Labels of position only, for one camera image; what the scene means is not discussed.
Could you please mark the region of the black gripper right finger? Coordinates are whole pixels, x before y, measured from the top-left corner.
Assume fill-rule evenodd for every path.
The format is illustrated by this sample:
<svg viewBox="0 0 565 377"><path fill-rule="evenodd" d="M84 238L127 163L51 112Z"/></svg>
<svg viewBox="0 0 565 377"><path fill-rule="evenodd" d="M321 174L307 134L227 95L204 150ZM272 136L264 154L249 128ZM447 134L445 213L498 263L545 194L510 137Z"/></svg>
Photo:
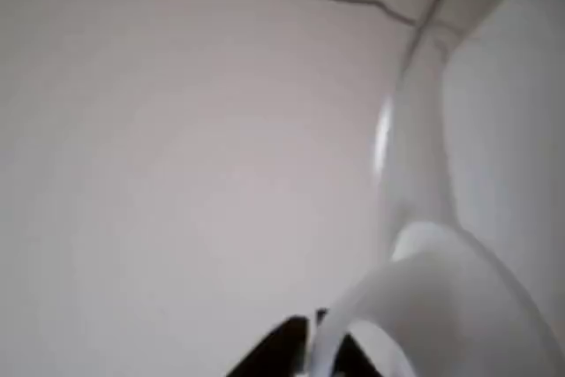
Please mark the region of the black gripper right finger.
<svg viewBox="0 0 565 377"><path fill-rule="evenodd" d="M331 376L378 377L378 371L359 343L347 333L336 353Z"/></svg>

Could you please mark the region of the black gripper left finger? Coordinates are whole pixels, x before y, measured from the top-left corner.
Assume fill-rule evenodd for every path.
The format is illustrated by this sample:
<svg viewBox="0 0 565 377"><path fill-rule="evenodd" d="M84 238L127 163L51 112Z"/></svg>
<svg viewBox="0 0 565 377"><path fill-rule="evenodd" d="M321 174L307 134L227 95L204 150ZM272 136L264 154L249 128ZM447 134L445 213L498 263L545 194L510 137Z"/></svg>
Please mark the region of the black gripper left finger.
<svg viewBox="0 0 565 377"><path fill-rule="evenodd" d="M304 365L309 320L291 315L268 331L228 376L294 376Z"/></svg>

